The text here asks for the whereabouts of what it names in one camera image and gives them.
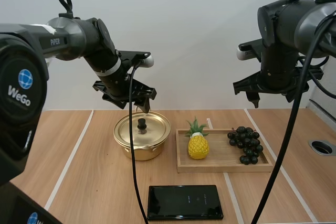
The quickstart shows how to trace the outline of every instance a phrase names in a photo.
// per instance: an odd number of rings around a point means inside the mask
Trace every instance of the blue logo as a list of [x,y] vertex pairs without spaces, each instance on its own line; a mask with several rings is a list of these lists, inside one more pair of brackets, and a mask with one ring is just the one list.
[[29,218],[28,218],[28,221],[27,221],[27,224],[36,224],[37,223],[37,213],[36,212],[33,212]]
[[33,75],[28,69],[20,71],[19,84],[23,89],[29,89],[33,85]]

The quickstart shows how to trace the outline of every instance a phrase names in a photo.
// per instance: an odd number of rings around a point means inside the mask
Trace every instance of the white wall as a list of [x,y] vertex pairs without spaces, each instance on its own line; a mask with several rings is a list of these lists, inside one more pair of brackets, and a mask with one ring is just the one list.
[[[323,69],[324,76],[321,84],[331,93],[336,94],[336,59],[331,58]],[[327,110],[333,117],[336,118],[336,101],[331,97],[325,95],[321,90],[315,88],[311,99],[316,101],[325,110]],[[309,103],[308,107],[311,108],[319,117],[321,117],[332,129],[336,131],[336,123],[333,122],[328,116],[320,111],[314,104]]]
[[[260,64],[239,61],[236,48],[260,38],[257,9],[273,1],[72,0],[75,16],[106,23],[118,49],[155,57],[154,67],[135,74],[157,89],[153,109],[252,108],[244,93],[234,95],[232,82],[259,71]],[[58,0],[1,0],[1,8],[1,22],[23,24],[44,24],[64,11]],[[117,109],[93,90],[98,78],[83,59],[54,60],[49,72],[45,109]],[[281,95],[261,95],[260,107],[290,105]]]

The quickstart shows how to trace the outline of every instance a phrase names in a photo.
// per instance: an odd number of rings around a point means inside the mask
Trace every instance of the wooden table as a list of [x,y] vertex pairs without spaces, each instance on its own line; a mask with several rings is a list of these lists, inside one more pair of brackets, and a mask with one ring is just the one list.
[[[26,170],[13,183],[44,206],[91,111],[47,111],[39,122]],[[224,212],[222,221],[181,223],[249,223],[270,173],[176,172],[175,129],[194,116],[213,128],[259,127],[270,149],[279,152],[290,110],[159,111],[172,124],[162,154],[136,163],[144,208],[150,185],[215,184]],[[113,128],[127,111],[94,111],[91,123],[57,190],[49,211],[63,223],[143,223],[133,188],[130,159],[113,138]],[[260,223],[336,221],[336,157],[316,154],[309,140],[336,144],[336,133],[308,109],[296,126]]]

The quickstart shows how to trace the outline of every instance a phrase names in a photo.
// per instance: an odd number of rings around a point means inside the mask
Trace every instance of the bunch of grapes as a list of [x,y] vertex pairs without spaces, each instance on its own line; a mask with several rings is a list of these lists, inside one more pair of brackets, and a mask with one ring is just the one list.
[[230,145],[237,145],[239,149],[243,149],[245,155],[239,158],[242,164],[258,163],[259,154],[264,150],[258,139],[260,137],[258,132],[253,131],[250,127],[240,126],[236,131],[229,132],[227,137],[230,139]]

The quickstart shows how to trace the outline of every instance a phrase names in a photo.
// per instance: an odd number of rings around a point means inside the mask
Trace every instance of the black phone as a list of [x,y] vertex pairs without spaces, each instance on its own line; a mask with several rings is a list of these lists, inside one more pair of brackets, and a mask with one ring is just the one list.
[[150,186],[148,220],[223,219],[217,187]]

